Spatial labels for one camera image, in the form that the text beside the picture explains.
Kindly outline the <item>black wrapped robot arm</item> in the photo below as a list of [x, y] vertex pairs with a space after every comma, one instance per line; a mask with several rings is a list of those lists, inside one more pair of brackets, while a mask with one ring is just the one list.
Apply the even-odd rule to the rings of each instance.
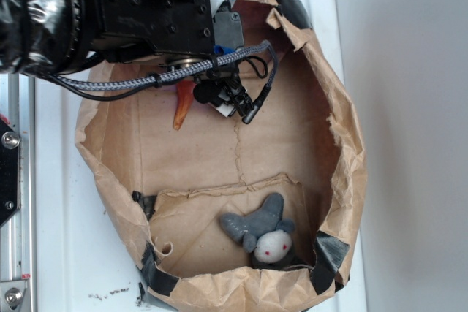
[[[61, 85], [97, 101], [114, 101], [149, 87], [156, 74], [115, 85], [82, 85], [66, 75], [103, 61], [153, 59], [186, 78], [195, 65], [195, 97], [245, 116], [254, 102], [239, 77], [244, 46], [240, 15], [228, 0], [1, 0], [1, 71]], [[198, 66], [201, 61], [209, 66]]]

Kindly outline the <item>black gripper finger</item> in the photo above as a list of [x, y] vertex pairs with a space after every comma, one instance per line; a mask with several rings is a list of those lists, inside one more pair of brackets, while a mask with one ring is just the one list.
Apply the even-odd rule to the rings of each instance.
[[209, 104], [224, 117], [234, 113], [244, 117], [252, 110], [253, 102], [241, 83], [240, 63], [235, 61], [209, 69], [206, 78], [202, 78], [193, 90], [195, 100]]

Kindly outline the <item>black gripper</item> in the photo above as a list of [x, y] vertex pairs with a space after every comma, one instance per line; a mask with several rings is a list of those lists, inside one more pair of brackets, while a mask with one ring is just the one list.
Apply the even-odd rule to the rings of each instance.
[[214, 51], [210, 0], [96, 0], [96, 9], [91, 48], [109, 62]]

